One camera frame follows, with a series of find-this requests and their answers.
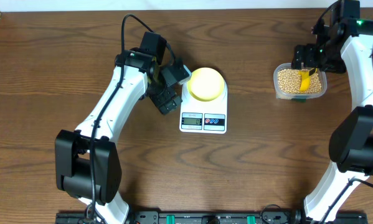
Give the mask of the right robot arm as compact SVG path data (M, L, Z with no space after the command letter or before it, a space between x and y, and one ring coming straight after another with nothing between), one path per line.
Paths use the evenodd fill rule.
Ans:
M338 215L352 191L373 176L373 20L360 17L360 2L340 0L312 27L315 44L297 45L291 67L347 73L352 111L329 140L330 163L290 223L366 223L364 215Z

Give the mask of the yellow measuring scoop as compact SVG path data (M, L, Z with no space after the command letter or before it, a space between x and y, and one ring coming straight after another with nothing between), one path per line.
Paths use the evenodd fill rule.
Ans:
M300 70L298 74L301 76L301 85L300 85L300 91L306 91L309 88L310 85L310 76L314 75L317 72L316 68L312 68L308 71L302 71Z

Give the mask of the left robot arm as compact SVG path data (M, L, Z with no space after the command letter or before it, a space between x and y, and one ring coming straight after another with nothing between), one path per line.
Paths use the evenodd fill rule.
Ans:
M149 97L161 114L182 102L172 86L189 78L180 60L162 67L166 39L145 32L141 45L116 56L108 88L74 131L55 139L57 188L86 204L83 213L58 213L56 223L127 223L129 205L119 193L121 166L116 144L135 104Z

